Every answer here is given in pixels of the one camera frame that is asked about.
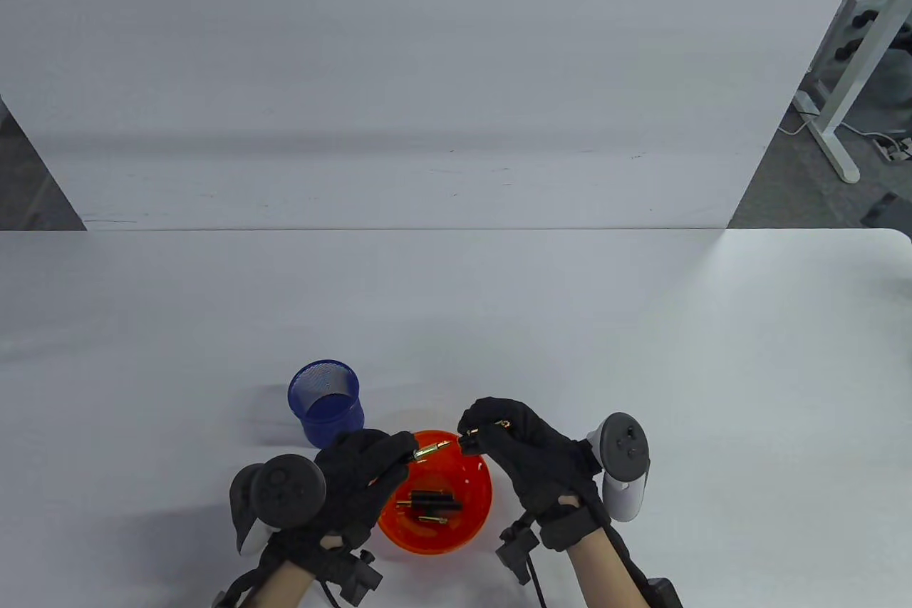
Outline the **person's left hand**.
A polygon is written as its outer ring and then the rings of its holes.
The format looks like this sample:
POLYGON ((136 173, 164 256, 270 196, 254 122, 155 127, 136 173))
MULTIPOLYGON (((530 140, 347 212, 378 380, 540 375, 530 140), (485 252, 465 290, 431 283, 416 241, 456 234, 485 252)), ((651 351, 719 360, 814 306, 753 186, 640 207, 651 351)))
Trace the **person's left hand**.
POLYGON ((407 458, 419 448, 414 434, 362 429, 339 436, 315 459, 326 481, 316 516, 271 536, 264 554, 328 579, 336 559, 361 548, 379 515, 408 478, 407 458))

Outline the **person's right hand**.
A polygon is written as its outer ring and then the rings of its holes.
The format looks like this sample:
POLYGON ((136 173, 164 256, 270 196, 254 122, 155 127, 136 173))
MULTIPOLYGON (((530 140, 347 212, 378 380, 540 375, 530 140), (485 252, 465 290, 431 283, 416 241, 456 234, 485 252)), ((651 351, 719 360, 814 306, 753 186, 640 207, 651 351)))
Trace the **person's right hand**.
POLYGON ((585 537, 609 537, 591 449, 552 428, 530 406, 508 398, 477 399, 460 416, 460 435, 508 475, 540 527, 541 543, 566 552, 585 537))

